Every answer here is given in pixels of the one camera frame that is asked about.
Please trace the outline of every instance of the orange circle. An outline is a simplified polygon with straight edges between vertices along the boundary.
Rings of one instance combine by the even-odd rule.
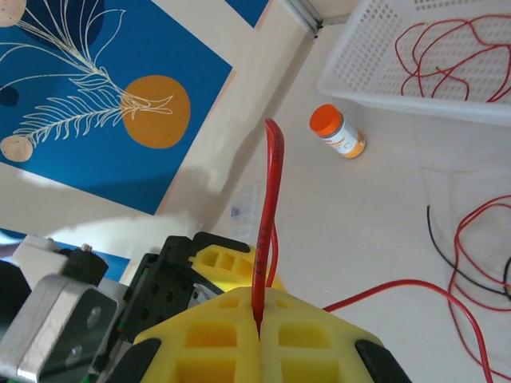
[[[325,104],[312,113],[309,125],[319,136],[330,136],[334,134],[343,123],[342,113],[332,104]]]
[[[128,134],[139,144],[154,149],[166,149],[177,144],[183,137],[190,121],[190,99],[186,90],[176,80],[160,75],[146,76],[136,79],[126,88],[126,93],[150,101],[150,109],[132,109],[127,104],[128,96],[123,96],[121,109],[125,115]],[[167,97],[172,99],[165,105]],[[171,109],[172,114],[160,113],[163,109]]]

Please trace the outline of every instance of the white plastic basket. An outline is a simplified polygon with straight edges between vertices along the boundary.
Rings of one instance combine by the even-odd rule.
[[[466,87],[452,80],[445,81],[434,99],[421,96],[415,79],[406,84],[405,96],[401,94],[408,74],[398,61],[394,44],[405,30],[425,22],[398,45],[400,52],[409,53],[403,60],[414,69],[411,51],[423,28],[432,22],[484,14],[511,14],[511,0],[361,0],[327,60],[319,91],[369,107],[511,126],[511,92],[498,102],[486,102],[505,79],[507,49],[482,54],[457,69],[455,74],[470,83],[468,101],[464,101]],[[452,27],[446,25],[446,31]],[[485,41],[511,43],[511,19],[480,20],[476,27]],[[424,44],[434,40],[426,37]],[[431,59],[423,62],[423,68],[448,68],[480,49],[470,30],[461,28],[428,51]],[[428,96],[438,79],[425,78],[422,83]]]

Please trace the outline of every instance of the red wire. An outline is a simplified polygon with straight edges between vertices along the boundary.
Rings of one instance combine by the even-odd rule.
[[[252,273],[252,310],[258,331],[260,331],[261,322],[263,321],[268,252],[270,251],[271,233],[275,231],[275,211],[279,198],[284,155],[284,137],[282,130],[280,130],[279,126],[272,119],[267,119],[265,125],[268,147],[267,189],[264,198],[261,224],[259,226],[257,246],[255,249],[254,270]]]
[[[273,280],[277,274],[277,263],[279,262],[279,238],[277,236],[277,228],[275,222],[273,223],[273,230],[271,231],[271,263],[268,278],[266,280],[266,287],[273,286]]]
[[[488,43],[486,41],[483,41],[481,39],[481,37],[479,36],[479,34],[477,33],[476,31],[476,28],[474,27],[474,23],[477,22],[477,21],[480,21],[480,20],[483,20],[483,19],[491,19],[491,18],[504,18],[504,19],[511,19],[511,15],[508,15],[508,14],[485,14],[485,15],[482,15],[482,16],[479,16],[477,18],[473,18],[471,20],[464,20],[464,19],[460,19],[460,18],[456,18],[456,19],[448,19],[448,20],[443,20],[443,21],[440,21],[440,22],[434,22],[432,23],[431,25],[427,26],[420,34],[418,40],[415,42],[414,44],[414,48],[412,49],[412,58],[414,60],[414,63],[416,65],[416,70],[415,71],[411,71],[410,69],[408,69],[402,59],[402,55],[400,54],[399,52],[399,49],[398,49],[398,43],[401,41],[401,39],[406,36],[406,34],[408,34],[412,29],[414,28],[417,28],[419,26],[424,26],[425,23],[424,22],[421,22],[421,23],[417,23],[417,24],[414,24],[412,25],[411,27],[409,27],[408,29],[406,29],[399,37],[398,39],[395,41],[394,43],[394,49],[395,49],[395,52],[396,52],[396,56],[399,60],[399,63],[401,64],[401,66],[403,67],[403,69],[405,70],[406,73],[408,73],[408,77],[404,80],[404,82],[402,83],[401,85],[401,94],[404,96],[405,95],[405,86],[406,84],[408,83],[409,80],[411,80],[412,78],[417,78],[417,81],[418,81],[418,87],[419,87],[419,91],[420,91],[420,94],[422,97],[425,96],[424,94],[424,89],[422,87],[422,79],[424,77],[431,77],[431,76],[435,76],[435,75],[438,75],[438,74],[443,74],[443,77],[442,79],[435,85],[434,87],[434,90],[431,94],[431,98],[434,98],[436,92],[438,91],[438,89],[440,88],[440,86],[447,80],[447,79],[452,79],[452,80],[455,80],[455,81],[460,81],[462,82],[466,88],[467,88],[467,91],[466,91],[466,94],[465,94],[465,101],[467,101],[469,99],[469,91],[470,91],[470,85],[469,85],[469,82],[468,81],[465,81],[459,77],[455,77],[452,75],[452,73],[456,70],[456,69],[459,69],[461,66],[463,66],[464,64],[466,64],[468,61],[471,61],[473,60],[475,57],[479,56],[480,54],[482,53],[487,53],[489,52],[490,50],[493,50],[493,49],[496,49],[496,48],[502,48],[502,47],[505,47],[506,49],[508,49],[508,52],[509,52],[509,64],[508,64],[508,68],[506,70],[506,74],[505,74],[505,78],[503,80],[503,82],[501,83],[501,86],[499,87],[499,89],[487,100],[487,102],[496,102],[496,101],[499,101],[502,97],[506,96],[509,92],[511,92],[511,86],[509,86],[506,90],[503,91],[503,89],[505,88],[506,84],[508,83],[509,81],[509,78],[511,77],[511,43],[509,44],[492,44],[492,43]],[[438,25],[441,25],[441,24],[446,24],[446,23],[450,23],[450,22],[460,22],[461,24],[458,25],[458,26],[455,26],[454,28],[451,28],[450,30],[448,30],[447,32],[441,34],[439,37],[437,37],[435,40],[433,40],[433,42],[431,42],[427,47],[426,49],[422,52],[421,54],[421,57],[419,59],[417,59],[417,48],[418,46],[420,45],[422,39],[426,36],[426,34],[431,30],[433,29],[435,26],[438,26]],[[467,57],[466,59],[462,60],[462,61],[459,61],[456,65],[450,67],[450,68],[446,68],[446,69],[440,69],[438,67],[435,67],[435,69],[437,70],[436,72],[431,72],[431,73],[422,73],[422,61],[425,57],[425,55],[428,53],[428,51],[439,41],[441,41],[444,37],[446,37],[447,35],[455,32],[456,30],[459,30],[465,26],[468,26],[471,30],[472,30],[472,33],[474,35],[474,37],[476,38],[477,42],[481,45],[484,45],[484,46],[487,46],[489,47],[488,49],[482,49],[476,53],[473,53],[472,55],[470,55],[469,57]]]
[[[507,207],[511,209],[511,205],[508,205],[507,203],[494,203],[502,199],[506,199],[511,197],[511,195],[503,195],[502,197],[498,197],[496,199],[492,199],[489,201],[489,203],[485,203],[481,205],[478,209],[475,211],[472,211],[470,214],[468,214],[458,225],[458,229],[456,230],[456,234],[454,236],[454,253],[457,254],[458,250],[461,251],[461,253],[469,260],[469,262],[476,268],[477,271],[479,271],[481,274],[483,274],[486,278],[490,279],[491,281],[494,281],[495,283],[498,283],[502,286],[511,286],[509,283],[504,283],[500,279],[496,279],[486,273],[482,268],[468,255],[465,248],[461,244],[460,235],[465,230],[465,228],[471,224],[477,217],[479,217],[482,213],[489,210],[492,207]]]
[[[483,203],[480,207],[478,207],[477,209],[471,211],[465,218],[463,218],[461,220],[461,222],[459,223],[458,225],[458,230],[457,230],[457,234],[458,234],[458,242],[461,243],[459,241],[459,231],[460,229],[463,230],[467,227],[467,225],[469,225],[470,223],[472,223],[478,216],[480,216],[484,211],[487,211],[489,210],[491,207],[494,207],[494,206],[502,206],[502,207],[507,207],[507,208],[511,208],[511,205],[508,205],[507,203],[497,203],[498,201],[501,201],[503,199],[508,199],[508,198],[511,198],[511,195],[502,195],[500,197],[497,197],[497,198],[494,198],[494,199],[491,199],[490,201],[486,202],[486,203]],[[476,304],[479,304],[479,306],[485,306],[485,305],[482,305],[480,304],[480,302],[477,302],[475,301],[473,298],[471,298],[468,294],[466,294],[465,291],[461,290],[459,288],[459,286],[456,285],[456,277],[458,275],[458,273],[456,272],[456,270],[458,269],[458,265],[459,265],[459,259],[460,259],[460,256],[459,256],[459,251],[457,250],[457,242],[455,241],[455,251],[454,251],[454,269],[453,269],[453,273],[450,277],[450,281],[449,281],[449,286],[448,286],[448,289],[447,291],[449,293],[452,294],[453,292],[453,288],[456,286],[463,295],[465,295],[470,301],[476,303]],[[469,257],[469,260],[472,261],[473,265],[476,266],[477,269],[480,269],[480,267]],[[450,312],[450,315],[453,319],[453,322],[454,322],[454,328],[456,329],[456,332],[458,333],[458,337],[461,341],[461,344],[463,345],[463,348],[465,349],[465,351],[468,353],[468,355],[476,362],[478,363],[480,366],[483,366],[483,364],[481,363],[480,360],[478,360],[475,355],[473,354],[472,350],[469,348],[468,344],[466,343],[465,341],[465,337],[463,336],[463,333],[461,332],[461,328],[460,328],[460,325],[458,323],[458,319],[456,318],[456,314],[454,313],[454,308],[452,306],[452,303],[449,302],[448,303],[448,306],[449,306],[449,312]],[[493,308],[493,307],[485,307],[487,308],[488,310],[493,310],[493,311],[499,311],[499,309],[496,309],[496,308]],[[495,375],[498,375],[499,377],[502,377],[504,379],[506,379],[507,381],[511,381],[511,376],[508,376],[508,375],[505,375],[503,373],[500,373],[494,369],[491,369],[490,370],[493,374]]]
[[[443,290],[442,288],[434,285],[433,283],[425,282],[425,281],[419,281],[417,279],[400,279],[398,281],[392,281],[383,283],[382,285],[373,287],[372,289],[366,290],[360,294],[357,294],[351,298],[344,299],[340,302],[334,303],[332,305],[329,305],[324,308],[326,312],[332,312],[334,310],[342,309],[343,307],[352,305],[356,302],[362,301],[365,298],[369,298],[372,295],[381,293],[385,290],[392,289],[394,287],[399,286],[420,286],[425,287],[426,289],[432,290],[445,298],[448,299],[450,307],[452,304],[455,304],[462,312],[465,314],[467,319],[470,322],[470,325],[472,325],[473,331],[476,334],[477,344],[479,345],[479,353],[481,355],[482,360],[482,368],[485,373],[485,378],[487,383],[493,383],[493,378],[491,374],[491,368],[489,367],[488,362],[488,352],[486,350],[485,345],[485,339],[482,335],[481,328],[477,324],[476,319],[473,317],[472,313],[470,313],[469,309],[466,308],[466,306],[461,303],[459,300],[457,300],[450,292]]]
[[[511,309],[502,309],[500,307],[487,306],[484,303],[477,301],[476,299],[472,298],[466,291],[464,291],[457,283],[454,284],[454,287],[456,287],[458,289],[458,291],[461,293],[461,295],[463,295],[465,298],[467,298],[472,303],[482,307],[483,309],[487,309],[490,311],[496,311],[496,312],[500,312],[500,313],[511,312]]]

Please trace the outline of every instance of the yellow foam pad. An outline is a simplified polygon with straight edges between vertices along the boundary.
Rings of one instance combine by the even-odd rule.
[[[372,334],[276,289],[261,337],[238,288],[141,333],[162,343],[142,383],[373,383],[355,349]]]
[[[256,249],[250,247],[250,253],[234,251],[226,247],[211,245],[190,257],[192,269],[202,274],[222,291],[252,285],[252,270]],[[284,290],[282,281],[275,276],[273,287]]]

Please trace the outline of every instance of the blue poster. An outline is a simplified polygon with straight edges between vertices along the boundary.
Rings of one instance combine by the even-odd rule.
[[[225,0],[245,21],[255,27],[269,0]]]
[[[5,2],[1,161],[154,214],[230,71],[150,0]]]

